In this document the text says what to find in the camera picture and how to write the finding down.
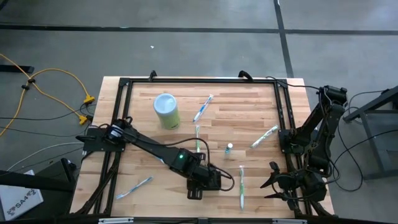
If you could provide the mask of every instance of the gray floor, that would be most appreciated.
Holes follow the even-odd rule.
[[[398,29],[398,3],[394,0],[280,0],[287,29]],[[22,1],[12,0],[0,11],[1,22],[84,26],[277,28],[272,0],[125,0],[125,1]],[[398,83],[398,36],[288,35],[294,76],[306,84],[343,86],[349,96],[361,91],[383,90]],[[62,68],[78,75],[95,96],[105,75],[159,75],[235,77],[246,70],[255,77],[286,77],[278,34],[197,34],[145,32],[46,32],[0,30],[0,52],[36,70]],[[0,116],[12,116],[25,76],[2,73]],[[38,85],[69,105],[78,108],[84,94],[77,82],[61,73],[46,73]],[[353,106],[361,106],[377,95],[362,95]],[[310,104],[317,98],[308,90]],[[67,113],[62,105],[28,91],[20,117],[48,118]],[[6,120],[0,120],[5,126]],[[74,115],[55,121],[16,121],[12,128],[69,135],[83,130]],[[348,146],[366,138],[361,126],[341,123]],[[55,138],[7,131],[0,138],[0,169],[38,149],[73,137]],[[78,146],[59,147],[25,161],[23,166],[71,151]],[[332,143],[336,157],[341,141]],[[353,150],[364,173],[377,170],[368,143]],[[81,152],[66,156],[80,165]],[[47,162],[33,166],[37,172]],[[349,157],[337,164],[341,185],[353,188],[359,174]],[[362,220],[396,222],[398,178],[366,181],[353,193],[330,185],[337,215]]]

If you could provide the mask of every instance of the wooden tabletop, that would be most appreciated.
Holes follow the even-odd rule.
[[[93,124],[110,123],[120,77],[104,77],[97,99]],[[303,85],[301,78],[287,79],[290,84]],[[178,129],[161,128],[153,109],[157,95],[170,93],[177,99],[181,123]],[[301,126],[310,114],[305,88],[289,87],[296,126]],[[122,153],[115,195],[131,189],[144,179],[153,180],[134,193],[114,200],[112,216],[129,217],[218,217],[218,218],[292,218],[286,202],[281,199],[265,199],[273,194],[271,187],[259,187],[268,179],[272,170],[270,161],[278,163],[286,171],[284,155],[280,152],[278,137],[271,135],[256,149],[249,146],[278,122],[274,87],[268,84],[232,83],[135,83],[132,88],[129,115],[133,126],[142,134],[156,141],[169,143],[195,136],[193,117],[209,94],[215,97],[204,112],[200,124],[200,137],[210,146],[211,162],[230,172],[236,181],[229,192],[208,191],[202,200],[187,199],[186,179],[173,173],[167,166],[149,153],[133,145],[126,146]],[[283,91],[280,91],[285,109]],[[229,156],[224,150],[233,143]],[[195,150],[195,141],[179,147]],[[78,178],[71,212],[77,211],[86,202],[100,179],[103,152],[94,152],[82,165]],[[244,210],[239,207],[239,166],[244,165]],[[231,181],[222,179],[223,188]],[[333,213],[329,194],[322,202]]]

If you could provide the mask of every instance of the black cable tie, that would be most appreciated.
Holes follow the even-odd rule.
[[[21,88],[23,88],[24,90],[29,90],[29,86],[27,85],[22,85]]]

